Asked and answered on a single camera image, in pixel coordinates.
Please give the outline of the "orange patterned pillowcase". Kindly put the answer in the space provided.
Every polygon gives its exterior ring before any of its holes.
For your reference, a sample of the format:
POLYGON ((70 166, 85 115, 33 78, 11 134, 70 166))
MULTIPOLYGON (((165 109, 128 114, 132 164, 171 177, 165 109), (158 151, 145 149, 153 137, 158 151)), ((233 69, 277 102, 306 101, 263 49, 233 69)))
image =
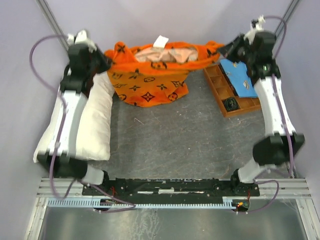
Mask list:
POLYGON ((224 44, 209 41, 193 44, 169 42, 128 47, 119 41, 105 51, 112 61, 108 77, 118 97, 127 104, 153 107, 169 104, 189 92, 189 73, 204 69, 220 58, 218 48, 224 44))

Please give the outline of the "white pillow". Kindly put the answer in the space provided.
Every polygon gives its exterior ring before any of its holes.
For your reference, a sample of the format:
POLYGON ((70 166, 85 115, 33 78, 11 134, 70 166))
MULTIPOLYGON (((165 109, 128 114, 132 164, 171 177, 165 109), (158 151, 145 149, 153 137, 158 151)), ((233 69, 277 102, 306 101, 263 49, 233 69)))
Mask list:
POLYGON ((106 72, 96 74, 77 128, 75 157, 79 160, 110 159, 111 115, 115 89, 106 72))

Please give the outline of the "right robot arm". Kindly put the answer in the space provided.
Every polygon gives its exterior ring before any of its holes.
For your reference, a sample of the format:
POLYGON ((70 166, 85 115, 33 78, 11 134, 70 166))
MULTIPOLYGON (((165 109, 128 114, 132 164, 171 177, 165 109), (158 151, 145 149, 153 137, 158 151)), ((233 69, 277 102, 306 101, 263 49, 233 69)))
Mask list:
POLYGON ((280 69, 273 56, 276 35, 259 30, 252 36, 240 34, 217 52, 233 63, 244 63, 247 75, 258 96, 265 136, 253 145, 252 159, 236 170, 229 183, 231 193, 242 195, 265 171, 288 165, 288 174, 294 175, 294 157, 305 143, 305 136, 298 133, 288 115, 282 94, 280 69))

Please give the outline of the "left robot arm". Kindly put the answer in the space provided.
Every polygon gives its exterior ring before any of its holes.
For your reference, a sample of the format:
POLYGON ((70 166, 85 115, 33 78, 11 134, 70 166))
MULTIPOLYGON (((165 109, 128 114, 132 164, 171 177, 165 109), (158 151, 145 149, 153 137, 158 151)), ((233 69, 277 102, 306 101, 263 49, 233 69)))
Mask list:
POLYGON ((38 162, 49 172, 50 179, 72 178, 93 184, 99 195, 106 195, 111 183, 104 172, 89 166, 76 155, 76 140, 82 113, 89 98, 96 74, 107 71, 111 62, 94 43, 74 43, 69 46, 69 63, 59 84, 60 101, 53 139, 37 154, 38 162))

